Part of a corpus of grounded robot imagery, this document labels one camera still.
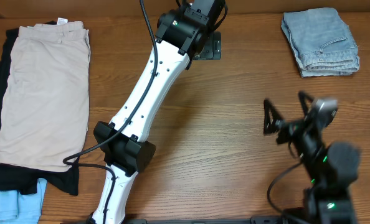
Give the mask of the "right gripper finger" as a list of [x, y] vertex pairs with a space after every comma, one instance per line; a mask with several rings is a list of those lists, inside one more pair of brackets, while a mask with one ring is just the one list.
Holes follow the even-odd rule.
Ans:
[[279, 132], [283, 128], [284, 118], [276, 110], [274, 105], [269, 99], [264, 99], [264, 124], [263, 124], [263, 134], [269, 135]]
[[305, 93], [304, 91], [298, 92], [298, 98], [301, 104], [301, 108], [303, 110], [303, 114], [306, 116], [309, 112], [309, 107], [307, 103], [312, 103], [314, 98], [309, 94]]

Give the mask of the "light blue denim shorts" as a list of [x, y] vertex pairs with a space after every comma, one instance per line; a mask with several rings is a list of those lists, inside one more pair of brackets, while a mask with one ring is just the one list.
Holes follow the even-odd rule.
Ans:
[[336, 9], [285, 12], [281, 28], [300, 76], [342, 76], [359, 70], [358, 46]]

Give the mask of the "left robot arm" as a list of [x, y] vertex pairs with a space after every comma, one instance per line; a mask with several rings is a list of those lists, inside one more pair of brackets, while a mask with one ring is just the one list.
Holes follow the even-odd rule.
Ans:
[[148, 142], [154, 117], [177, 77], [193, 60], [219, 60], [218, 27], [227, 15], [224, 0], [179, 2], [160, 16], [151, 34], [149, 61], [129, 98], [110, 122], [93, 134], [104, 152], [107, 176], [97, 209], [87, 223], [122, 223], [135, 177], [150, 163], [156, 147]]

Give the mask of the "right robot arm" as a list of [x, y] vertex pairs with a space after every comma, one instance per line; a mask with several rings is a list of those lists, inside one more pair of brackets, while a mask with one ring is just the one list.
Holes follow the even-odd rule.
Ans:
[[[280, 215], [275, 223], [347, 223], [357, 222], [349, 186], [358, 179], [360, 150], [346, 141], [329, 146], [322, 139], [322, 130], [338, 112], [334, 98], [314, 98], [304, 91], [298, 94], [304, 117], [286, 121], [273, 103], [265, 99], [264, 135], [277, 134], [278, 145], [287, 144], [298, 163], [272, 180], [267, 189], [270, 206]], [[304, 166], [311, 187], [303, 191], [303, 206], [281, 209], [271, 198], [273, 186], [285, 175]]]

